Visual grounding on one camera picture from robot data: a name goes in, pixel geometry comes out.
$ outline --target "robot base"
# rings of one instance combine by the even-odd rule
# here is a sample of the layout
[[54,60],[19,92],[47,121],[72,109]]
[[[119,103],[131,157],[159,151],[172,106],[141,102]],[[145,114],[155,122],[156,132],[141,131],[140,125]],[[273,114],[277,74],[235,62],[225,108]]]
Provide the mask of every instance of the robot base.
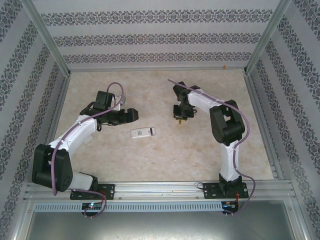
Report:
[[[115,196],[115,185],[114,184],[98,184],[95,192],[102,193],[105,195],[107,200],[113,200]],[[102,200],[102,197],[98,194],[91,194],[82,191],[71,191],[71,200]]]
[[235,199],[237,194],[239,199],[249,197],[247,184],[242,182],[241,176],[236,180],[227,182],[219,174],[219,182],[203,183],[203,192],[205,199]]

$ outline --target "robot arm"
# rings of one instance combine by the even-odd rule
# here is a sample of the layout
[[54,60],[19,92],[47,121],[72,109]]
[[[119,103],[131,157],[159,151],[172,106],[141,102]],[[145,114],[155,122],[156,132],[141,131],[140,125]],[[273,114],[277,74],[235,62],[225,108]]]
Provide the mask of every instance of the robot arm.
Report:
[[[224,107],[223,105],[216,103],[215,101],[212,101],[211,99],[208,99],[207,97],[205,97],[195,91],[191,91],[190,93],[188,93],[187,96],[188,96],[188,102],[191,106],[195,106],[195,107],[201,109],[202,111],[210,114],[210,116],[211,115],[214,116],[215,113],[219,113],[220,108]],[[215,132],[214,133],[215,136],[219,135],[219,133],[216,133],[219,128],[219,124],[217,123],[217,120],[218,119],[216,119],[215,121],[212,121],[212,118],[211,118],[212,133]],[[221,143],[221,141],[223,141],[223,140],[220,137],[220,139],[217,139],[217,141],[219,143]],[[235,168],[233,165],[233,150],[234,150],[234,146],[236,145],[237,142],[238,142],[238,140],[235,140],[233,142],[230,142],[229,145],[227,145],[225,143],[222,143],[220,145],[221,146],[221,156],[222,156],[220,175],[227,182],[234,181],[234,180],[238,179],[240,176],[235,171]],[[237,147],[237,151],[236,151],[235,164],[236,164],[236,166],[239,165],[239,147]]]
[[[219,180],[221,190],[226,193],[228,189],[242,181],[241,176],[234,168],[233,152],[236,143],[242,139],[245,125],[239,113],[202,95],[203,90],[198,86],[192,86],[191,88],[197,90],[197,92],[178,85],[173,87],[178,101],[181,102],[180,105],[173,106],[173,116],[179,121],[186,121],[188,118],[194,117],[196,113],[194,107],[210,115],[212,134],[216,141],[221,144],[222,163]],[[226,101],[226,103],[238,108],[234,100]],[[237,147],[235,153],[236,166],[239,165],[238,163],[239,147]]]
[[[80,112],[80,116],[72,126],[79,124],[89,116],[106,111],[115,103],[116,97],[113,93],[99,91],[95,102],[91,102]],[[55,155],[54,175],[56,190],[60,192],[64,192],[67,189],[96,191],[98,187],[97,177],[81,172],[74,172],[70,161],[72,155],[87,137],[96,130],[100,132],[102,125],[116,126],[134,122],[138,118],[137,110],[129,108],[127,112],[125,112],[119,104],[116,110],[91,118],[72,130],[59,146]],[[34,183],[52,188],[51,157],[55,147],[65,133],[48,145],[40,144],[36,147],[32,169],[32,181]]]

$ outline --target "patterned wallpaper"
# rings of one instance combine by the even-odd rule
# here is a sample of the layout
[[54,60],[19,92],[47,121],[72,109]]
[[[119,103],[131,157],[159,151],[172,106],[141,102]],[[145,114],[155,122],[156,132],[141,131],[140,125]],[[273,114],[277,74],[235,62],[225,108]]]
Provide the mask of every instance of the patterned wallpaper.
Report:
[[279,0],[35,0],[71,70],[245,67]]
[[0,240],[4,240],[31,181],[34,149],[48,139],[64,77],[20,1],[0,1],[0,14]]
[[311,239],[320,239],[319,13],[315,0],[292,1],[251,73]]

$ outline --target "beige floor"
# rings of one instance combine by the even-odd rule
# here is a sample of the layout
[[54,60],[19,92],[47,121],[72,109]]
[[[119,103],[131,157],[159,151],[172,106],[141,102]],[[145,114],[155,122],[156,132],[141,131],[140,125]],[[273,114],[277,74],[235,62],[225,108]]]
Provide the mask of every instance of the beige floor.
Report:
[[[103,126],[93,141],[73,155],[74,171],[97,176],[99,181],[205,181],[218,180],[220,145],[212,135],[210,117],[198,110],[179,124],[173,118],[177,98],[167,81],[198,85],[221,100],[233,99],[251,125],[248,140],[240,146],[239,169],[255,179],[273,179],[258,124],[240,70],[118,71],[73,73],[58,124],[56,138],[77,119],[79,112],[114,81],[124,87],[124,108],[135,108],[139,120]],[[113,86],[111,93],[121,93]],[[131,139],[130,130],[155,127],[156,136]]]

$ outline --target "purple cable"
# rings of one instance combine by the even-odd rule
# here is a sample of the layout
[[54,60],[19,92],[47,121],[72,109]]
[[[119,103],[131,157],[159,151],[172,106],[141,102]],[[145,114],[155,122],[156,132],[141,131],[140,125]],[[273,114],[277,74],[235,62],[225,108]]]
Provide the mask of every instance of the purple cable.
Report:
[[[82,189],[70,189],[70,190],[73,190],[73,191],[77,191],[77,192],[83,192],[83,193],[89,193],[89,194],[97,194],[97,195],[100,195],[102,197],[102,201],[104,200],[104,205],[103,205],[103,208],[96,214],[96,215],[93,215],[93,216],[90,216],[90,219],[93,219],[93,218],[96,218],[98,217],[100,214],[102,214],[104,212],[104,210],[106,209],[107,207],[107,198],[105,195],[103,195],[102,193],[100,192],[97,192],[97,191],[89,191],[89,190],[82,190]],[[88,216],[86,215],[86,212],[87,212],[88,208],[86,208],[84,210],[84,217],[87,218]]]
[[80,124],[83,124],[85,121],[89,120],[89,119],[92,119],[92,118],[95,118],[95,117],[98,117],[100,115],[103,115],[103,114],[106,114],[110,111],[112,111],[113,109],[115,109],[122,101],[122,99],[124,98],[124,88],[122,87],[122,85],[118,82],[112,82],[109,84],[109,86],[107,87],[107,92],[109,91],[109,88],[112,86],[112,85],[119,85],[120,88],[121,88],[121,97],[119,99],[119,101],[116,103],[116,105],[114,105],[113,107],[110,107],[109,109],[103,111],[103,112],[100,112],[100,113],[97,113],[95,115],[92,115],[92,116],[88,116],[87,118],[83,119],[80,123],[76,123],[75,125],[73,125],[64,135],[63,137],[61,138],[61,140],[58,142],[58,144],[55,146],[54,150],[53,150],[53,153],[52,153],[52,158],[51,158],[51,184],[52,184],[52,192],[53,192],[53,195],[56,196],[58,191],[56,190],[56,179],[55,179],[55,158],[56,158],[56,154],[57,154],[57,151],[60,147],[60,145],[62,144],[62,142],[66,139],[66,137],[76,128],[78,127]]
[[237,113],[239,113],[239,114],[243,117],[243,119],[244,119],[244,121],[245,121],[245,124],[246,124],[246,127],[247,127],[247,130],[246,130],[245,136],[244,136],[239,142],[237,142],[237,143],[234,145],[233,154],[232,154],[232,162],[233,162],[234,170],[235,170],[239,175],[241,175],[242,177],[245,177],[245,178],[248,178],[248,179],[252,180],[252,182],[253,182],[253,188],[252,188],[252,191],[251,191],[248,199],[247,199],[246,202],[243,204],[242,208],[240,208],[236,213],[233,214],[233,215],[236,215],[236,214],[239,213],[242,209],[245,208],[245,206],[249,203],[250,199],[252,198],[252,196],[254,195],[254,192],[255,192],[255,190],[256,190],[256,181],[254,180],[254,178],[251,177],[251,176],[248,176],[248,175],[245,175],[245,174],[241,173],[241,172],[237,169],[237,166],[236,166],[236,149],[237,149],[237,147],[238,147],[240,144],[242,144],[242,143],[248,138],[248,136],[249,136],[249,134],[250,134],[250,124],[249,124],[248,118],[247,118],[247,117],[245,116],[245,114],[244,114],[242,111],[240,111],[238,108],[236,108],[236,107],[234,107],[234,106],[232,106],[232,105],[230,105],[230,104],[228,104],[228,103],[225,103],[224,101],[220,101],[220,100],[218,100],[217,98],[214,98],[213,96],[210,96],[210,95],[206,94],[205,92],[201,92],[201,91],[199,91],[199,90],[197,90],[197,89],[193,89],[193,88],[191,88],[191,87],[182,85],[182,84],[177,83],[177,82],[175,82],[175,81],[172,81],[172,80],[170,80],[170,79],[168,79],[168,81],[171,82],[171,83],[173,83],[173,84],[175,84],[175,85],[178,85],[178,86],[180,86],[180,87],[183,87],[183,88],[185,88],[185,89],[189,89],[189,90],[191,90],[191,91],[193,91],[193,92],[196,92],[196,93],[198,93],[198,94],[200,94],[200,95],[203,95],[203,96],[207,97],[208,99],[211,99],[211,100],[215,101],[215,102],[218,103],[218,104],[225,105],[226,107],[235,110]]

